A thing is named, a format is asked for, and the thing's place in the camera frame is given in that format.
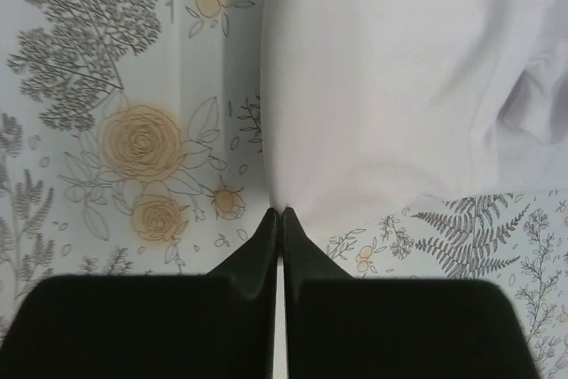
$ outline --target rose illustration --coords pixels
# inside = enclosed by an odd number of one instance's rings
[[[245,211],[245,202],[239,195],[242,191],[231,191],[226,186],[221,185],[221,189],[213,192],[211,205],[215,206],[217,217],[228,221],[239,219]]]
[[[164,180],[184,160],[179,128],[156,109],[137,106],[100,125],[100,156],[122,178]]]
[[[132,228],[144,240],[170,241],[185,230],[179,204],[170,197],[168,187],[161,182],[148,184],[135,200],[131,217]]]

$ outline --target white fabric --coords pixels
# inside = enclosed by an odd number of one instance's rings
[[[517,130],[503,129],[498,116],[524,70],[535,73],[543,46],[558,42],[543,35],[559,2],[266,0],[263,134],[272,204],[295,208],[317,238],[421,196],[538,187],[549,151],[521,129],[546,134],[541,118],[548,121],[554,88],[542,91],[548,103],[535,118],[526,108],[542,95],[525,85],[508,116]],[[554,45],[560,68],[541,80],[562,80],[563,43]],[[530,145],[540,155],[525,172],[536,175],[503,179]],[[555,177],[554,186],[565,181]]]

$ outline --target tree illustration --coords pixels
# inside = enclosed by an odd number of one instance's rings
[[[557,305],[548,302],[548,296],[556,289],[562,271],[549,271],[553,263],[556,244],[554,233],[547,233],[549,227],[548,215],[542,209],[536,209],[523,226],[529,237],[529,244],[534,246],[533,257],[521,261],[523,275],[531,280],[531,284],[521,286],[515,294],[515,299],[525,302],[526,342],[531,346],[532,355],[542,373],[542,377],[554,378],[556,374],[568,366],[568,340],[548,333],[548,325],[556,316]],[[560,355],[556,353],[557,346],[564,349]],[[556,359],[554,365],[547,370],[547,364]]]
[[[2,114],[0,126],[0,196],[7,195],[9,218],[0,216],[0,266],[7,265],[14,277],[14,304],[36,284],[51,277],[55,241],[41,233],[53,203],[53,188],[44,196],[42,180],[34,183],[29,170],[23,182],[14,182],[8,172],[9,158],[20,156],[23,129],[15,117]]]
[[[453,212],[444,215],[420,212],[416,217],[433,226],[440,237],[416,242],[417,249],[432,254],[449,278],[478,278],[495,272],[518,260],[492,257],[500,244],[515,231],[529,206],[503,225],[496,221],[501,210],[509,207],[513,194],[468,197],[445,205]]]
[[[41,121],[58,130],[88,130],[92,110],[124,89],[117,62],[158,39],[157,0],[25,0],[43,12],[49,29],[20,31],[8,66],[24,75],[20,91],[49,100]]]

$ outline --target wallpaper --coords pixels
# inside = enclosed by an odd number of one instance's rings
[[[54,274],[204,273],[255,231],[263,1],[0,0],[0,338]],[[567,202],[429,201],[316,243],[366,279],[497,283],[568,377]]]

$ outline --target black plastic part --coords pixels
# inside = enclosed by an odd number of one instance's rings
[[[0,377],[272,377],[277,217],[205,276],[43,281],[4,340]]]
[[[291,379],[538,379],[513,308],[493,284],[347,278],[292,209],[280,241]]]

